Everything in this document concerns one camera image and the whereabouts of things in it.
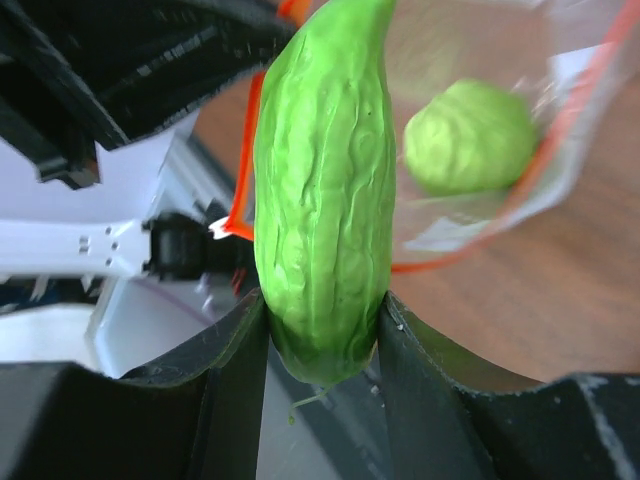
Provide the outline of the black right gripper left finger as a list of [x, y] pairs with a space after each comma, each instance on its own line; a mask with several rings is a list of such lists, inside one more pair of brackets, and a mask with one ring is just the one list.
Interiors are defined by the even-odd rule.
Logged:
[[250, 292], [222, 320], [111, 379], [78, 364], [1, 368], [5, 479], [252, 479], [268, 356]]

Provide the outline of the light green chayote squash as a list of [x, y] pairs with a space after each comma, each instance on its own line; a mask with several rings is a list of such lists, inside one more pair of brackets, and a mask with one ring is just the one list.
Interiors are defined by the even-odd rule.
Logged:
[[254, 142], [254, 251], [273, 342], [298, 380], [363, 370], [388, 290], [396, 145], [391, 1], [329, 1], [269, 67]]

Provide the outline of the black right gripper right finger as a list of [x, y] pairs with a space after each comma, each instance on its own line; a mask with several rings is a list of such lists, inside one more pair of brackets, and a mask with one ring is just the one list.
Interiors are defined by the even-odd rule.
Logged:
[[538, 382], [427, 326], [395, 295], [379, 359], [398, 479], [635, 479], [639, 378]]

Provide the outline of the green cabbage toy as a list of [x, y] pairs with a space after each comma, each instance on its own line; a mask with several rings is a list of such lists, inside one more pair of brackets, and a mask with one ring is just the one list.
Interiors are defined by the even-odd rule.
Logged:
[[403, 157], [428, 194], [452, 196], [511, 186], [537, 144], [537, 128], [523, 97], [462, 79], [409, 120]]

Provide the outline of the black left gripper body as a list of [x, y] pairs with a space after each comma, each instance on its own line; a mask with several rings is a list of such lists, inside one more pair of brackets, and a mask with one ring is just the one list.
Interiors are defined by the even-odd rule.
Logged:
[[1, 4], [1, 137], [41, 181], [99, 182], [97, 152], [161, 133], [267, 66], [296, 1]]

